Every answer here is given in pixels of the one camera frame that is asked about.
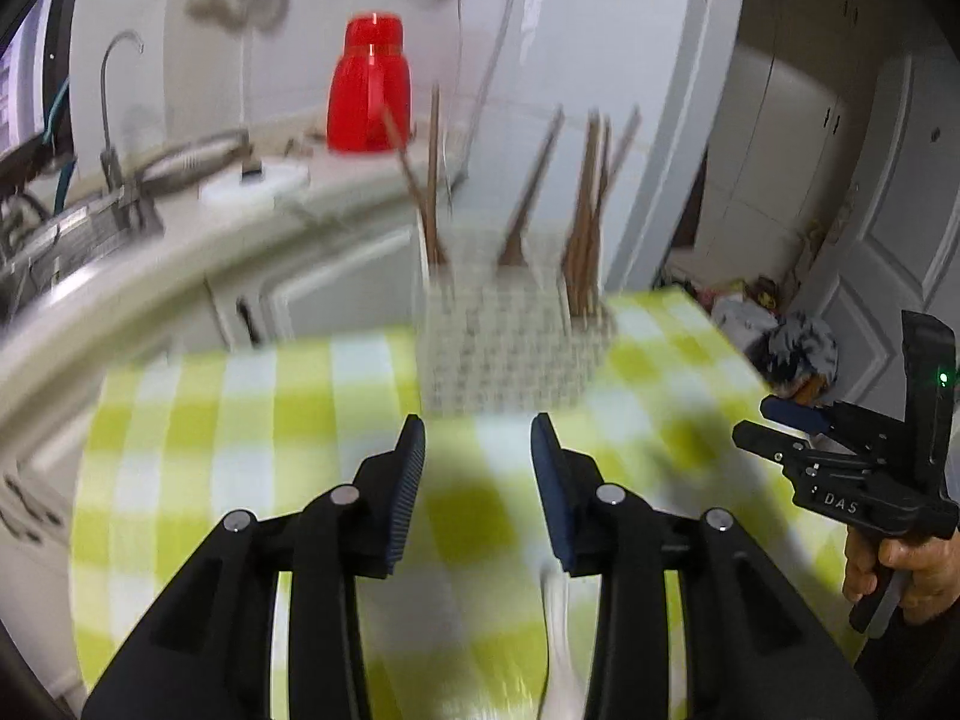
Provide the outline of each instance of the utensil holder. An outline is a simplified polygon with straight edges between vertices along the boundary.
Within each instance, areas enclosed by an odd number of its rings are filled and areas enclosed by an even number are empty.
[[[570,407],[602,365],[616,322],[599,295],[570,317],[560,276],[563,234],[528,234],[528,268],[496,266],[502,232],[443,235],[450,266],[424,279],[416,357],[427,413]]]

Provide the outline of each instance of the faucet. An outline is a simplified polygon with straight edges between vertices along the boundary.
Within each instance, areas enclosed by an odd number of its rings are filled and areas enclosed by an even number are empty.
[[[143,53],[143,38],[132,29],[127,29],[110,41],[107,52],[104,54],[103,64],[100,66],[100,103],[104,114],[104,150],[100,152],[100,167],[103,168],[104,178],[107,180],[107,191],[115,191],[123,186],[123,170],[120,167],[120,157],[117,155],[117,149],[110,141],[110,125],[107,119],[107,60],[117,44],[124,40],[135,43],[139,52]]]

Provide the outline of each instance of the thermos lid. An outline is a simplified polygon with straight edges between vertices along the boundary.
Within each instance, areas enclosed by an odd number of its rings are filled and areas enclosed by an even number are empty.
[[[358,13],[347,23],[344,48],[403,46],[403,23],[395,13]]]

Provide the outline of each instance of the hand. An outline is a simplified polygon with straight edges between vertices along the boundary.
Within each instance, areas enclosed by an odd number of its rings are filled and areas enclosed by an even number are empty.
[[[856,529],[847,528],[847,571],[843,594],[851,603],[877,589],[874,568],[880,563],[913,572],[901,598],[904,620],[920,625],[947,611],[960,598],[960,533],[950,541],[930,538],[920,543],[886,538],[877,549]]]

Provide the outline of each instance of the yellow and white tablecloth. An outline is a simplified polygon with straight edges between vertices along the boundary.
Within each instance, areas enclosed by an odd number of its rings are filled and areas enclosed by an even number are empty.
[[[679,292],[616,298],[620,338],[576,410],[551,413],[563,446],[654,507],[699,517],[730,509],[837,640],[856,649],[840,596],[844,532],[794,508],[774,464],[731,428],[760,418],[765,385]],[[410,328],[246,354],[114,370],[80,470],[71,602],[93,686],[210,528],[230,509],[296,512],[392,448],[419,413]],[[395,576],[359,583],[376,720],[536,717],[546,674],[539,580],[556,565],[530,460],[526,415],[430,418],[407,550]],[[596,579],[571,591],[570,640],[589,673]],[[672,704],[683,711],[683,642],[669,583]],[[281,582],[272,714],[286,712]]]

